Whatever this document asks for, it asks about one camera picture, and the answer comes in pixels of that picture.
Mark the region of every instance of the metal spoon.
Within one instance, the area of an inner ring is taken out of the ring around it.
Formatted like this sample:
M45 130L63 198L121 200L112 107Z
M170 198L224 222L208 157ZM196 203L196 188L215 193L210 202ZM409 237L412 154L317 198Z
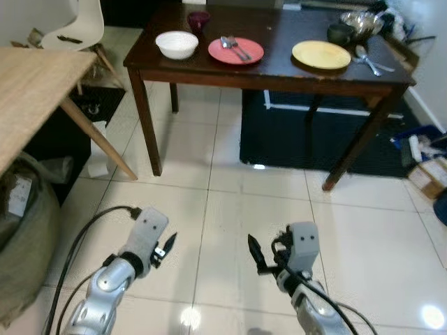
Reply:
M360 58L352 57L352 60L353 60L355 63L366 64L366 62L365 62L363 59L360 59ZM376 66L377 68L380 68L381 70L384 70L384 71L386 71L386 72L395 72L395 71L396 71L395 68L389 68L389 67L387 67L387 66L384 66L384 65L382 65L382 64L375 63L375 62L372 62L372 63L373 63L374 66Z
M236 53L236 55L240 58L241 61L247 61L247 60L248 60L247 58L245 58L244 56L242 56L239 52L237 52L237 51L233 48L233 46L231 45L230 42L228 42L228 40L226 39L226 37L223 37L223 36L221 37L221 43L222 43L222 47L223 47L224 49L229 49L229 50L234 51L234 53Z
M377 68L374 66L374 64L369 60L368 54L366 53L366 50L364 49L364 47L362 45L356 46L356 54L357 54L357 56L360 57L360 59L362 59L363 61L366 62L366 64L369 65L369 67L371 68L371 70L375 76L380 77L382 75L382 73L379 70L377 70Z

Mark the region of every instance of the bag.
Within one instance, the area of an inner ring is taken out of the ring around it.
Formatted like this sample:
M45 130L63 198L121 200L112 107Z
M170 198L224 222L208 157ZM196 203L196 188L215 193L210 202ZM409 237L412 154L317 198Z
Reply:
M60 160L70 172L70 158ZM23 216L8 211L18 177L31 180ZM59 236L59 203L48 183L63 181L27 154L21 154L0 178L0 329L7 328L36 298Z

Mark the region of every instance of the rug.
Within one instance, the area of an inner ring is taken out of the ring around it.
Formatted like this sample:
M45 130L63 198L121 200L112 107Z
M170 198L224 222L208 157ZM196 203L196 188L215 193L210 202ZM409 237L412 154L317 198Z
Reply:
M270 91L268 98L270 108L264 91L242 93L240 160L243 163L329 171L367 119L355 115L356 110L367 111L361 98L325 96L323 109L337 108L353 114L317 112L312 127L308 127L306 111L290 108L309 106L313 95ZM420 124L403 100L392 114L394 118L388 118L382 125L349 172L387 177L408 174L409 169L402 167L400 151L390 138Z
M123 89L82 86L81 96L74 89L70 97L91 122L106 121L108 125L125 93Z

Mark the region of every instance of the label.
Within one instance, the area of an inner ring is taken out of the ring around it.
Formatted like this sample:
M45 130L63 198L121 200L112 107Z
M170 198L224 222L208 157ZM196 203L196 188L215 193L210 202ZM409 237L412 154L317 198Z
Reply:
M32 180L21 176L16 177L16 185L9 195L8 211L21 218L25 213L25 208L27 208Z
M436 161L428 161L423 164L425 171L430 173L442 186L447 187L447 171Z
M415 168L408 177L420 190L432 182L419 167Z

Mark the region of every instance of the silverware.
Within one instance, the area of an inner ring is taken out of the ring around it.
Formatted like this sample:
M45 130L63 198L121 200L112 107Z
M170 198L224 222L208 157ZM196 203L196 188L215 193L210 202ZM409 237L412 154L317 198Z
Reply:
M242 56L239 52L237 52L233 46L231 45L231 43L228 41L227 37L221 37L221 43L222 43L222 47L224 49L229 49L232 50L234 53L236 53L236 55L240 58L241 61L248 61L248 59L244 56Z
M360 59L362 59L363 61L366 62L366 64L369 65L375 76L380 77L382 75L382 73L379 70L377 70L376 66L374 66L374 64L369 60L368 54L366 53L366 50L362 45L356 46L356 54L357 56L360 57Z
M354 63L358 63L358 64L366 64L366 62L363 61L363 60L360 59L360 58L352 57L352 60L353 60ZM382 64L374 63L373 61L372 61L371 63L373 63L374 66L376 66L377 68L380 68L381 70L384 70L384 71L387 71L387 72L395 72L395 71L396 71L394 68L389 68L389 67L384 66L384 65L382 65Z
M231 44L232 47L238 47L240 51L244 54L244 56L247 58L247 60L251 59L251 56L247 54L240 46L239 43L236 41L236 39L233 36L229 36L226 38L226 40Z

